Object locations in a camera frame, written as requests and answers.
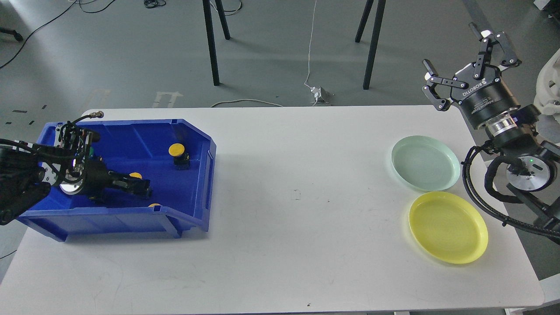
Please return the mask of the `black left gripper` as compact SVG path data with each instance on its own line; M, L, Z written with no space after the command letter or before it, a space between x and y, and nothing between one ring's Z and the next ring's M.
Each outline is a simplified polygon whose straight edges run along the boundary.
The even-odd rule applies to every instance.
M152 195L150 180L132 178L129 174L109 171L102 160L87 160L81 180L76 183L62 183L59 189L69 196L86 196L94 202L102 202L105 198L104 190L121 191L140 199L149 199Z

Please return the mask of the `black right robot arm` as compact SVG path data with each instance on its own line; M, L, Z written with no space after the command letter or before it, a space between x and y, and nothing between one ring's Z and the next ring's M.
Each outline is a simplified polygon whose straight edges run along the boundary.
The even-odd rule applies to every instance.
M548 188L557 179L559 147L537 140L540 110L534 105L520 106L502 79L504 70L521 64L508 36L504 32L480 31L474 23L469 27L480 42L476 60L452 78L444 78L430 60L424 59L424 95L438 111L455 105L472 128L482 128L488 136L483 145L471 147L462 162L462 181L470 199L503 226L510 225L558 244L559 199L547 204L534 193ZM526 205L537 215L534 223L501 213L476 191L470 169L480 152L496 155L484 176L488 195L503 203Z

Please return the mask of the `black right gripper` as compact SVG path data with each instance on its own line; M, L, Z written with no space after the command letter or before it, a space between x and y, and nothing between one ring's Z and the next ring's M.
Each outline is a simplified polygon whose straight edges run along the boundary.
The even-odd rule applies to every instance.
M453 88L453 101L458 104L462 115L472 128L480 129L488 120L520 108L517 99L502 81L502 72L520 66L522 60L505 32L481 31L474 22L469 23L469 28L480 42L476 60L456 72L456 80L440 77L430 60L422 60L427 70L422 92L436 110L446 111L452 101L441 97L436 87ZM501 51L501 58L494 65L492 56L497 49Z

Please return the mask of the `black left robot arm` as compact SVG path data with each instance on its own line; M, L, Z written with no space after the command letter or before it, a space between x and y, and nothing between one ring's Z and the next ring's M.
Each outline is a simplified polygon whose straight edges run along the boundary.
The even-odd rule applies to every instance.
M100 134L78 126L78 122L103 116L102 111L97 111L68 120L58 126L52 146L1 140L1 225L9 224L46 199L54 186L66 195L84 195L95 202L103 200L106 189L143 198L151 196L148 179L137 173L110 170L104 160L94 154L92 144L100 140Z

